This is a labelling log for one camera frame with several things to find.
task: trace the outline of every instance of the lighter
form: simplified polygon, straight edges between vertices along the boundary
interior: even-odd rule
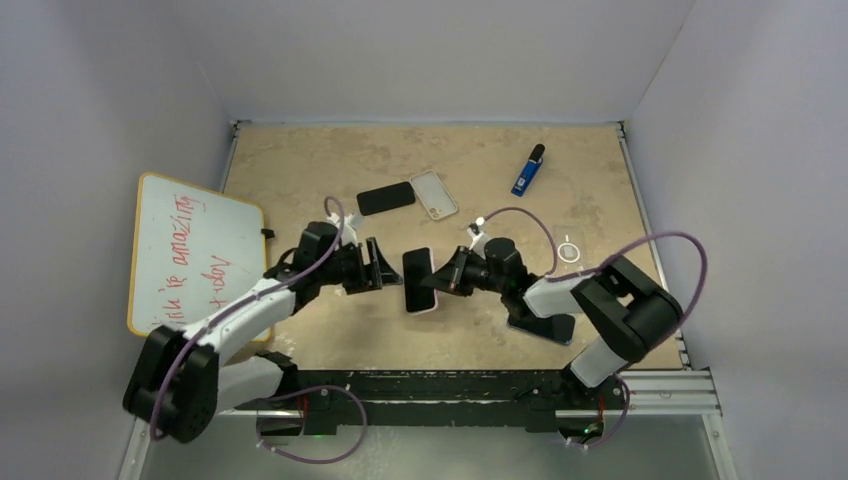
[[[545,160],[542,158],[543,153],[545,153],[545,146],[541,143],[533,147],[530,158],[527,159],[527,163],[524,165],[524,169],[521,170],[518,180],[512,186],[513,195],[521,197],[527,191],[527,187],[530,186],[530,182],[533,181],[533,177],[536,176],[536,172],[539,171],[539,168],[542,167],[542,162]]]

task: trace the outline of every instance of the tabletop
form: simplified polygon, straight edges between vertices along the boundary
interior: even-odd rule
[[[537,143],[545,163],[527,193],[510,189]],[[433,170],[458,213],[432,220],[420,201],[365,217],[360,241],[375,237],[389,264],[433,250],[436,268],[458,245],[466,226],[504,206],[534,212],[552,230],[576,232],[587,266],[645,234],[633,184],[614,126],[247,126],[240,130],[224,192],[257,203],[277,237],[267,244],[274,263],[297,245],[310,221],[323,220],[323,198],[338,197],[347,212],[356,195]],[[533,221],[506,212],[486,232],[515,241],[531,272],[550,268],[551,248]],[[628,258],[655,280],[649,248]],[[566,273],[560,263],[557,273]],[[510,328],[497,294],[439,294],[439,307],[409,315],[403,287],[347,296],[324,287],[297,315],[278,323],[269,344],[303,369],[546,369],[562,368],[597,337],[577,316],[569,346]],[[674,338],[633,368],[680,369]]]

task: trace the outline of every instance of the smartphone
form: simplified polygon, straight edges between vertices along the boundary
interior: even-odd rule
[[[436,290],[422,287],[421,280],[433,273],[433,251],[419,248],[403,254],[403,291],[406,311],[413,315],[430,312],[439,305]]]
[[[415,203],[415,191],[409,182],[387,185],[356,195],[362,216],[385,212]]]

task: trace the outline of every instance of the phone screen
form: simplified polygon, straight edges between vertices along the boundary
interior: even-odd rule
[[[407,312],[424,313],[436,309],[436,290],[421,286],[421,280],[431,273],[433,252],[429,248],[403,254],[403,289]]]

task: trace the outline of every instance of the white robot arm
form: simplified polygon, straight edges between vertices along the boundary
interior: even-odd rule
[[[311,222],[290,251],[291,263],[284,254],[223,310],[181,330],[161,326],[151,332],[124,395],[124,409],[155,426],[156,435],[161,431],[161,436],[185,443],[217,411],[278,392],[286,372],[296,369],[282,354],[262,352],[246,362],[223,365],[260,332],[315,299],[325,285],[342,285],[355,294],[403,282],[374,238],[365,241],[365,263],[356,236],[359,223],[358,216],[342,222],[337,214],[326,222]]]

